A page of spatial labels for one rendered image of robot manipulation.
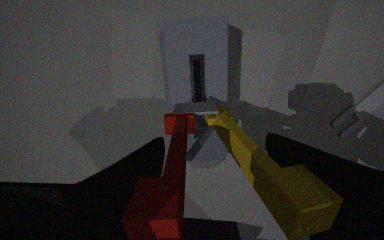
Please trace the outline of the black rod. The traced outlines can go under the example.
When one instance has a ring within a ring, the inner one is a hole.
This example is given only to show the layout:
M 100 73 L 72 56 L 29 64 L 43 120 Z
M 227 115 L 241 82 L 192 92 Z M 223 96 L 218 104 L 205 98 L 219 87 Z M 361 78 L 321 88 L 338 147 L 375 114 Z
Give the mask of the black rod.
M 200 61 L 198 59 L 194 60 L 194 80 L 196 102 L 201 102 Z

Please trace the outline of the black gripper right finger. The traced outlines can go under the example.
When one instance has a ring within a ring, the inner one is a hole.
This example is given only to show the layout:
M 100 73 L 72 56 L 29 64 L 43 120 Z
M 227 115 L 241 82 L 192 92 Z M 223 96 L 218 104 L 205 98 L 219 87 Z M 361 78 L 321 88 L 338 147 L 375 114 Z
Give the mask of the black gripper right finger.
M 275 133 L 265 149 L 281 168 L 302 164 L 343 198 L 331 228 L 310 240 L 384 240 L 384 171 Z

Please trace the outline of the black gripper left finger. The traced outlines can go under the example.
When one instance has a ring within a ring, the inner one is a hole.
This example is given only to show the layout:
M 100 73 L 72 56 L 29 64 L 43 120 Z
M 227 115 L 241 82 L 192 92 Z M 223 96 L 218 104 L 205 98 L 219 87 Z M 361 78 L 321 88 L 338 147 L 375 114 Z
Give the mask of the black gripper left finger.
M 0 182 L 0 228 L 68 234 L 72 240 L 128 240 L 122 216 L 140 177 L 160 177 L 157 137 L 75 184 Z

